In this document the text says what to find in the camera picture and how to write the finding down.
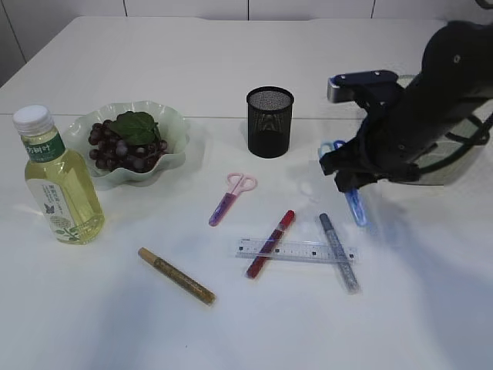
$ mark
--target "bottle label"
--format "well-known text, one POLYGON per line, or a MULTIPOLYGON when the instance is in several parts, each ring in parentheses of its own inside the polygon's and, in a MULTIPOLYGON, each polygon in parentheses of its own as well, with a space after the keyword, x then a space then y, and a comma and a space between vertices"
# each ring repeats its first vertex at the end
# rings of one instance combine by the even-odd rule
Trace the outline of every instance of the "bottle label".
POLYGON ((56 183, 41 179, 27 180, 27 184, 56 238, 61 241, 79 241, 79 231, 62 188, 56 183))
POLYGON ((27 144, 25 143, 25 150, 28 152, 29 158, 33 162, 49 162, 58 158, 65 152, 65 145, 63 145, 60 134, 43 144, 27 144))

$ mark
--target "blue scissors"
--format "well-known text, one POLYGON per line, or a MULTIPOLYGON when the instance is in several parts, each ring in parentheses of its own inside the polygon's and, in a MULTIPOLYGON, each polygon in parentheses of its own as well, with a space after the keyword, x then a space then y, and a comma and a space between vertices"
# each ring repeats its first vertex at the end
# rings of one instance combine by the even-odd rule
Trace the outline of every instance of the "blue scissors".
MULTIPOLYGON (((324 151, 324 147, 328 147, 330 150, 336 150, 343 146, 346 142, 343 140, 336 140, 333 143, 332 142, 324 142, 320 145, 320 148, 318 148, 318 156, 322 158, 324 154, 326 153, 324 151)), ((367 216, 366 212, 364 211, 364 205, 363 201, 361 200, 360 194, 356 189, 350 190, 347 193, 344 193, 346 196, 347 200, 347 205, 349 206, 349 209, 351 210, 351 213, 353 214, 354 222, 356 222, 357 226, 366 226, 368 221, 367 221, 367 216)))

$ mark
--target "bottle cap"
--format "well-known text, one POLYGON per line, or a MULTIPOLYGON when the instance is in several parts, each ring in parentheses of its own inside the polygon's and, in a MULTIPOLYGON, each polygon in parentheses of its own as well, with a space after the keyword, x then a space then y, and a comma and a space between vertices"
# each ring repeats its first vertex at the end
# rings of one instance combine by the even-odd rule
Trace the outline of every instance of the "bottle cap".
POLYGON ((14 113, 14 126, 23 136, 47 133, 55 125, 52 114, 45 106, 26 106, 14 113))

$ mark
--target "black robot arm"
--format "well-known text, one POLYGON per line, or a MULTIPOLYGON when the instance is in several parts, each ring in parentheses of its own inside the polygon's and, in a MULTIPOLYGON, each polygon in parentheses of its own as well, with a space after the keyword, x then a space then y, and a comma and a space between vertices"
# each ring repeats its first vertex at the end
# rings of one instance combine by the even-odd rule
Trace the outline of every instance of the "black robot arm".
POLYGON ((390 71, 330 79, 331 101, 353 100, 368 114, 351 141, 320 159, 324 174, 337 171, 342 192, 380 179, 419 180, 414 161, 493 99, 492 62, 493 25, 450 22, 431 38, 405 89, 390 71))

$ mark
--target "white wall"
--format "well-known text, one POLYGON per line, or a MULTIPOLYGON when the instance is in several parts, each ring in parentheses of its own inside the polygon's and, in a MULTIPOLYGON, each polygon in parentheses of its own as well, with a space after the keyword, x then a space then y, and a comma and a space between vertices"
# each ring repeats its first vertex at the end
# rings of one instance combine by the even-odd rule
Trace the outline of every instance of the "white wall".
MULTIPOLYGON (((191 16, 205 19, 465 19, 493 22, 475 0, 0 0, 29 60, 80 15, 191 16)), ((0 7, 0 85, 23 64, 0 7)))
POLYGON ((126 0, 129 17, 248 19, 248 0, 126 0))
POLYGON ((2 0, 27 60, 80 15, 125 15, 122 0, 2 0))
POLYGON ((6 14, 0 3, 0 86, 24 65, 21 50, 15 41, 6 14))
POLYGON ((250 0, 252 20, 370 18, 374 0, 250 0))
POLYGON ((480 8, 475 0, 377 0, 374 18, 468 20, 493 22, 493 10, 480 8))

